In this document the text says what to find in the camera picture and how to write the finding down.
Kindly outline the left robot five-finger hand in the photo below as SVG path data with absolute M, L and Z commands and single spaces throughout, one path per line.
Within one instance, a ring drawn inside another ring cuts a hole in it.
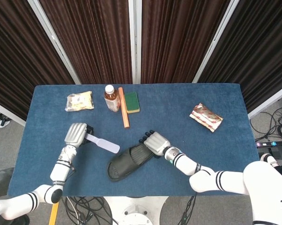
M 86 134 L 93 135 L 94 128 L 86 123 L 73 123 L 68 129 L 64 142 L 66 145 L 79 148 L 90 142 L 85 138 Z

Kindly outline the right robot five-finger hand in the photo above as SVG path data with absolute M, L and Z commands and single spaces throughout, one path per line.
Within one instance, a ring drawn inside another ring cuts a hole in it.
M 145 135 L 139 140 L 139 143 L 144 144 L 157 157 L 164 156 L 164 150 L 171 145 L 168 139 L 154 130 L 146 132 Z

